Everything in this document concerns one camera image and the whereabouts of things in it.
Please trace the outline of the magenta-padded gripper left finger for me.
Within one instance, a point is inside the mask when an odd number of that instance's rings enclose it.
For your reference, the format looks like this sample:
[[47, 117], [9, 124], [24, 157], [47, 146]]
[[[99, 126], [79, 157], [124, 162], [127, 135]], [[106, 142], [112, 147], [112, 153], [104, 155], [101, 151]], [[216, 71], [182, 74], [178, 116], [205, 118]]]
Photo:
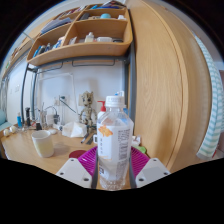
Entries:
[[78, 158], [69, 158], [56, 175], [81, 187], [95, 189], [97, 172], [97, 147], [93, 147]]

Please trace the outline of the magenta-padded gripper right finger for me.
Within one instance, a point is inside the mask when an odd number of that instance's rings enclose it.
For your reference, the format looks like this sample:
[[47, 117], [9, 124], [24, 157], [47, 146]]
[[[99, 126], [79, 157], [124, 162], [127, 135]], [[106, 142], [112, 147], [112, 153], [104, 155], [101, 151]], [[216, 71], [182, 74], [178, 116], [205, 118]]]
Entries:
[[149, 158], [137, 148], [131, 148], [129, 179], [132, 189], [146, 186], [170, 175], [158, 158]]

